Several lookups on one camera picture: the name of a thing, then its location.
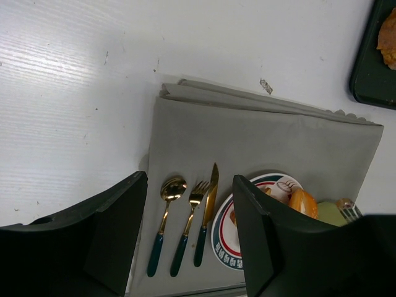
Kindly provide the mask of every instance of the cloth fold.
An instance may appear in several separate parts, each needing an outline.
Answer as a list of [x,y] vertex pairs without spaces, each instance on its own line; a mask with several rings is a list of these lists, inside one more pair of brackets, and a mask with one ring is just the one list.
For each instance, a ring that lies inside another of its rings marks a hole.
[[[273,97],[188,80],[164,85],[154,109],[149,187],[131,296],[173,296],[244,283],[243,272],[216,259],[210,232],[202,265],[194,267],[204,205],[194,215],[178,276],[169,273],[190,211],[188,195],[197,181],[209,180],[214,162],[220,173],[215,211],[231,194],[236,174],[253,178],[283,172],[319,202],[355,201],[382,131],[381,125],[354,115]],[[147,263],[165,209],[160,188],[174,175],[184,177],[187,191],[171,203],[157,273],[148,278]]]

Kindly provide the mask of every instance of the gold knife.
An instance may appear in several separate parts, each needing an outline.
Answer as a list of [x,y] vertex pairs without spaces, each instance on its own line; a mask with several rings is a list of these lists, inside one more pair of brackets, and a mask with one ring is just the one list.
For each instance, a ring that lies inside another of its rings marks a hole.
[[206,199],[204,219],[199,230],[197,240],[196,253],[194,254],[194,265],[199,267],[202,263],[202,256],[204,255],[204,247],[206,241],[207,225],[213,219],[213,210],[215,208],[216,195],[218,186],[218,168],[217,164],[213,164],[212,176],[210,177],[210,185],[208,190],[208,198]]

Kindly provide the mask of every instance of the knife handle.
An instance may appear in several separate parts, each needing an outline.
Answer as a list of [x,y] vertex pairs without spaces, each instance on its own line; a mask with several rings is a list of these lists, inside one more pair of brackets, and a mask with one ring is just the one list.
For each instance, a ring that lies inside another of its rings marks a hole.
[[157,271],[158,261],[160,260],[161,249],[163,243],[163,235],[158,233],[155,237],[153,249],[151,251],[150,260],[147,266],[148,277],[153,277]]
[[177,276],[181,266],[181,261],[183,260],[184,251],[186,250],[188,236],[182,235],[179,241],[178,248],[173,257],[171,265],[171,277]]
[[199,267],[202,263],[202,256],[204,255],[205,241],[206,241],[206,226],[202,226],[199,230],[196,253],[194,254],[194,266]]

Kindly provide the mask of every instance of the white wooden table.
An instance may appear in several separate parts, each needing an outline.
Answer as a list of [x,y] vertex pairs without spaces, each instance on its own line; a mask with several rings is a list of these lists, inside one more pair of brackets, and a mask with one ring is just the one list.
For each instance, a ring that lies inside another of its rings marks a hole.
[[354,103],[347,89],[371,4],[2,0],[0,225],[30,223],[137,170],[161,83],[183,77],[256,93],[265,79],[277,97],[385,125],[358,204],[396,212],[396,112]]

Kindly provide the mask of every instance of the white plate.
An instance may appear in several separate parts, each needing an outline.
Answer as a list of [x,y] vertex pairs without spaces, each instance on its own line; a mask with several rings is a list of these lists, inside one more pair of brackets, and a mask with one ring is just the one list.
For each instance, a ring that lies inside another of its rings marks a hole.
[[[269,187],[271,196],[283,203],[288,203],[295,190],[303,188],[297,180],[282,173],[260,175],[250,182],[262,190]],[[213,221],[212,249],[221,263],[231,269],[243,270],[238,231],[230,218],[233,210],[234,201],[231,194],[224,201]]]

